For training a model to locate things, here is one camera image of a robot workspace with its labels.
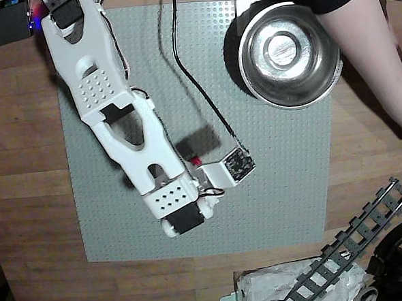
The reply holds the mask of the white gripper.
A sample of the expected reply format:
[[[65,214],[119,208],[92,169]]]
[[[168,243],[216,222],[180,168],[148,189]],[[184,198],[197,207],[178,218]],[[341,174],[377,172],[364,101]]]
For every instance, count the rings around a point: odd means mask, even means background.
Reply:
[[[224,190],[200,185],[188,176],[178,177],[144,196],[144,203],[171,238],[202,225],[214,214]]]

